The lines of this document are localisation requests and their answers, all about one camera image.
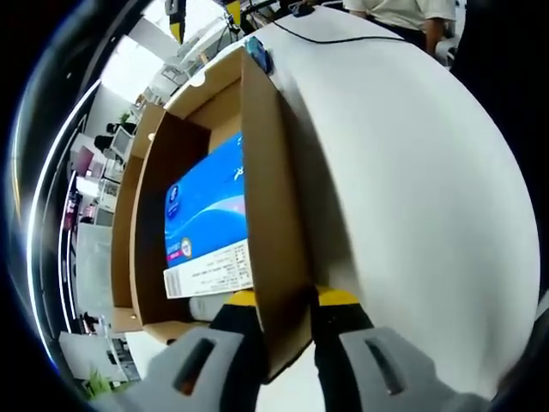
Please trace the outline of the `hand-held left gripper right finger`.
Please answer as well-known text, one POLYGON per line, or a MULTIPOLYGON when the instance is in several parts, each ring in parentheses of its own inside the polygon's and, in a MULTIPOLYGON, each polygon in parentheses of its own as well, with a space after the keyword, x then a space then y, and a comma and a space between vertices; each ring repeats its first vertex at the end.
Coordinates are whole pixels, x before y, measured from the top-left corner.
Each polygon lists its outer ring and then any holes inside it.
POLYGON ((490 403, 442 382, 433 360, 377 328, 345 290, 317 287, 311 335, 327 411, 487 411, 490 403))

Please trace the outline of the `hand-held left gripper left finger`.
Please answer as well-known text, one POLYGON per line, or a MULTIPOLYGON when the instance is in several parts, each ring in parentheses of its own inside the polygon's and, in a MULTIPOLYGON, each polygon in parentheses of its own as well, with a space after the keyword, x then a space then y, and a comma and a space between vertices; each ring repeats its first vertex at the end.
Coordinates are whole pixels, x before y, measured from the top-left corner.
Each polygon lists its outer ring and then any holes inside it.
POLYGON ((209 327, 155 357, 143 381, 145 411, 253 411, 265 378, 265 345, 250 290, 235 293, 209 327))

